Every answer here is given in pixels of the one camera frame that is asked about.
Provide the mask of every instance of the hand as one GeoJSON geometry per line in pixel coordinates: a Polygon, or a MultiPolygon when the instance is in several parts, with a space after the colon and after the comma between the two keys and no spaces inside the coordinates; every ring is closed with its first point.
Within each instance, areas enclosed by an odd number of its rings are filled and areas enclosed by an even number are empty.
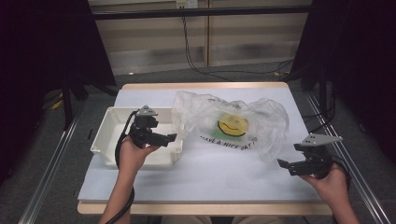
{"type": "Polygon", "coordinates": [[[130,136],[126,136],[120,148],[120,173],[136,175],[143,166],[146,157],[160,147],[137,147],[130,136]]]}
{"type": "Polygon", "coordinates": [[[347,178],[338,165],[333,164],[329,174],[323,179],[311,175],[301,175],[317,191],[320,198],[332,208],[337,204],[349,203],[347,195],[347,178]]]}

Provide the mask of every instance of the gray carpet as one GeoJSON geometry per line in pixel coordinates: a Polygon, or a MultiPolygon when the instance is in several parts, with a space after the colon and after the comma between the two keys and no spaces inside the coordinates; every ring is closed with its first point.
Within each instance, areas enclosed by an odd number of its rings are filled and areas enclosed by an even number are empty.
{"type": "MultiPolygon", "coordinates": [[[[210,68],[210,70],[238,70],[265,72],[276,70],[278,63],[262,63],[233,65],[210,68]]],[[[232,81],[277,81],[272,73],[250,74],[243,72],[216,73],[232,81]]],[[[116,76],[120,88],[126,83],[156,82],[203,82],[225,81],[186,70],[137,74],[132,76],[116,76]]],[[[299,80],[289,83],[293,97],[302,115],[313,114],[311,106],[300,88],[299,80]]],[[[77,211],[77,196],[81,188],[85,172],[91,161],[89,148],[109,106],[114,105],[115,97],[109,96],[95,88],[87,87],[90,96],[83,106],[78,126],[64,153],[56,178],[52,181],[49,192],[43,202],[35,223],[96,223],[99,216],[85,216],[77,211]]],[[[344,145],[356,162],[365,180],[385,208],[389,219],[396,221],[396,166],[389,161],[379,149],[375,139],[369,133],[363,133],[360,123],[343,104],[342,99],[336,101],[336,113],[332,121],[336,131],[344,137],[344,145]]],[[[47,164],[63,134],[64,112],[62,107],[57,110],[45,110],[40,125],[31,139],[30,148],[21,155],[21,160],[13,169],[13,176],[6,180],[0,188],[0,223],[17,223],[33,195],[47,164]]],[[[310,119],[307,129],[318,127],[318,121],[310,119]]],[[[375,223],[359,193],[352,185],[350,198],[362,223],[375,223]]],[[[288,223],[305,223],[301,217],[282,217],[288,223]]],[[[330,217],[309,217],[310,223],[332,223],[330,217]]],[[[133,216],[132,223],[147,223],[147,217],[133,216]]]]}

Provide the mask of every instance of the table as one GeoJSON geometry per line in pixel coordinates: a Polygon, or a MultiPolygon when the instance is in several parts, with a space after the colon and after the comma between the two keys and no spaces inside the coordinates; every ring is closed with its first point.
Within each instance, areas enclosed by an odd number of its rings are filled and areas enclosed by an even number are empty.
{"type": "MultiPolygon", "coordinates": [[[[161,84],[128,84],[125,85],[122,90],[134,90],[136,92],[145,92],[151,90],[152,95],[155,95],[156,91],[163,90],[206,90],[206,89],[218,89],[224,90],[230,93],[230,89],[281,89],[282,91],[289,88],[286,83],[271,83],[271,82],[230,82],[230,83],[161,83],[161,84]]],[[[125,101],[122,101],[121,97],[118,97],[116,101],[117,106],[124,105],[125,101]]],[[[301,120],[297,118],[300,116],[298,113],[289,114],[290,120],[295,120],[299,123],[301,120]]],[[[304,136],[307,134],[306,129],[301,132],[304,136]]],[[[285,178],[287,181],[291,181],[293,177],[285,178]]],[[[298,197],[294,200],[266,200],[266,201],[254,201],[254,200],[216,200],[216,201],[142,201],[135,200],[132,205],[131,213],[136,215],[155,215],[155,216],[167,216],[167,215],[194,215],[194,216],[258,216],[258,215],[277,215],[277,216],[309,216],[309,215],[330,215],[331,209],[327,204],[318,200],[318,197],[312,196],[310,201],[298,200],[298,197]]],[[[81,214],[102,214],[106,207],[106,202],[88,202],[83,201],[78,204],[78,211],[81,214]]]]}

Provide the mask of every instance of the smiley face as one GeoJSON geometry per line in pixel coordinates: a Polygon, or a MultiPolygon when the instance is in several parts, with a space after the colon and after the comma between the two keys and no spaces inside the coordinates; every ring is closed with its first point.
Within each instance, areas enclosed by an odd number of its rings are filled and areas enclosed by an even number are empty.
{"type": "Polygon", "coordinates": [[[230,136],[243,136],[248,130],[248,121],[242,117],[223,114],[218,120],[219,129],[230,136]]]}

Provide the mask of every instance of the plastic bag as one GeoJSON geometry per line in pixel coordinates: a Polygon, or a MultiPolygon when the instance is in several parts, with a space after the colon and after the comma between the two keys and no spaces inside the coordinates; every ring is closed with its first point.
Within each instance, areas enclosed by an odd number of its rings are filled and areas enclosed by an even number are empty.
{"type": "Polygon", "coordinates": [[[276,158],[289,128],[282,104],[261,98],[245,104],[210,94],[178,91],[172,107],[174,132],[189,133],[223,147],[258,148],[263,161],[276,158]]]}

